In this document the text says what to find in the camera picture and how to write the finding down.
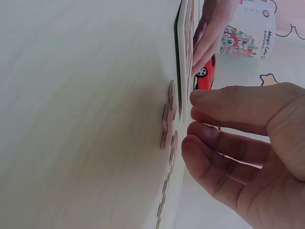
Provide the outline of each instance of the puzzle piece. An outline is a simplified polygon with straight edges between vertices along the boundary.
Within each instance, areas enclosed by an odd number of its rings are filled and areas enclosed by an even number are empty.
[[[175,165],[177,150],[178,150],[178,131],[175,131],[175,134],[172,137],[172,149],[171,149],[170,160],[169,160],[169,163],[171,166],[171,172],[173,172],[173,167]]]
[[[173,134],[173,121],[175,120],[177,107],[175,104],[175,85],[174,80],[171,80],[168,89],[168,103],[165,105],[162,123],[163,123],[163,135],[161,138],[161,149],[166,149],[171,136]]]

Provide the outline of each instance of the car wheel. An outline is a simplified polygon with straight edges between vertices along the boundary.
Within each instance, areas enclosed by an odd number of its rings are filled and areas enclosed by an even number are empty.
[[[199,72],[197,72],[196,77],[197,78],[204,78],[208,75],[208,70],[203,67],[202,69],[199,70]]]

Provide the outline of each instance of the knuckle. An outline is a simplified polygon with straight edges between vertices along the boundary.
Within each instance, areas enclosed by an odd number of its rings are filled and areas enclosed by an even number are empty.
[[[228,101],[236,97],[240,86],[228,86],[219,91],[219,101]]]

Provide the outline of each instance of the wooden puzzle piece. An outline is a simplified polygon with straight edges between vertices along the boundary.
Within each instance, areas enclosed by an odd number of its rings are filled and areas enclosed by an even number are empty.
[[[168,103],[164,107],[162,123],[163,135],[161,138],[161,149],[166,149],[173,133],[173,121],[176,117],[177,108],[175,105],[175,84],[174,80],[170,82],[168,89]]]
[[[159,205],[158,214],[157,214],[157,217],[159,217],[159,218],[161,217],[161,215],[163,213],[164,203],[165,203],[165,195],[163,195],[162,202]]]
[[[171,172],[173,172],[175,158],[177,156],[177,150],[178,150],[178,131],[175,131],[175,134],[172,137],[172,149],[171,149],[171,154],[170,154],[170,159],[169,159]]]
[[[158,218],[158,222],[157,222],[156,229],[159,229],[159,228],[160,228],[160,224],[161,224],[161,218]]]
[[[171,178],[171,173],[168,173],[168,174],[167,174],[167,178],[166,178],[166,180],[164,181],[164,185],[163,185],[163,189],[162,189],[162,194],[163,194],[163,195],[166,195],[166,193],[167,193],[168,186],[169,186],[169,184],[170,184],[170,178]]]

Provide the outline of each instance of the pink puzzle piece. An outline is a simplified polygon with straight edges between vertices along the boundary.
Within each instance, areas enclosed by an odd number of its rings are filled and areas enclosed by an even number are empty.
[[[166,149],[172,139],[173,121],[175,120],[176,112],[175,85],[174,80],[172,80],[168,90],[168,103],[165,105],[162,117],[163,135],[161,138],[161,149]]]
[[[305,39],[305,0],[272,0],[275,11],[275,28],[279,36],[288,36],[293,29]]]

